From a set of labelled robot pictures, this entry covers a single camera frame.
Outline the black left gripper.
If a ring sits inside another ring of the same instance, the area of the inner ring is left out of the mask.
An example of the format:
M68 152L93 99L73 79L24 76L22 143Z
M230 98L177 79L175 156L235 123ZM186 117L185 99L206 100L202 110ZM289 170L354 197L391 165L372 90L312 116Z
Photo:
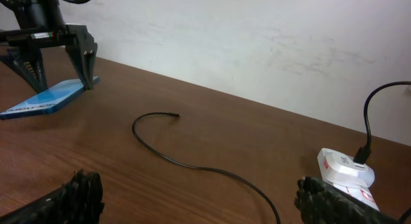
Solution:
M74 69L86 90L94 88L94 61L98 45L87 27L65 23L56 28L28 28L1 32L1 44L29 45L37 48L65 46ZM36 93L48 88L42 51L31 48L10 48L1 61L19 75Z

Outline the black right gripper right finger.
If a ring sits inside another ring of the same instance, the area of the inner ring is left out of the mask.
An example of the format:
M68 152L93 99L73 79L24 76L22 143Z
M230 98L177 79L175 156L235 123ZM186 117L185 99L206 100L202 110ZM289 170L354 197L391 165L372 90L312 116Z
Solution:
M313 177L297 181L294 205L305 224L399 224L341 190Z

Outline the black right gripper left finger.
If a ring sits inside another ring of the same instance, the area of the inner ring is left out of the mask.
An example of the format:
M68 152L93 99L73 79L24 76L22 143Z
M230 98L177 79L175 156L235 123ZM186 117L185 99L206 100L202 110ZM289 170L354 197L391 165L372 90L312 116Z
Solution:
M79 170L58 189L1 216L1 224L98 224L102 198L100 174Z

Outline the blue Galaxy smartphone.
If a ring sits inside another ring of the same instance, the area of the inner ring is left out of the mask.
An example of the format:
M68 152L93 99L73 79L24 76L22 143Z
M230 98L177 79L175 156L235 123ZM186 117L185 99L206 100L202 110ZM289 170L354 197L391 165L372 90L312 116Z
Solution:
M1 120L52 114L86 91L79 79L62 81L45 91L1 112Z

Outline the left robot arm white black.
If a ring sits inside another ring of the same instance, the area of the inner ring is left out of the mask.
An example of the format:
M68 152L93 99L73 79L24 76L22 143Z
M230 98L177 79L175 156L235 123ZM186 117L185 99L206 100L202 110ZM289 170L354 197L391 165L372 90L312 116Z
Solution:
M49 47L64 46L84 88L94 87L98 44L85 25L64 22L59 1L1 0L14 13L20 27L1 32L1 43L10 47L1 61L37 93L48 89L42 49ZM84 4L91 0L62 1Z

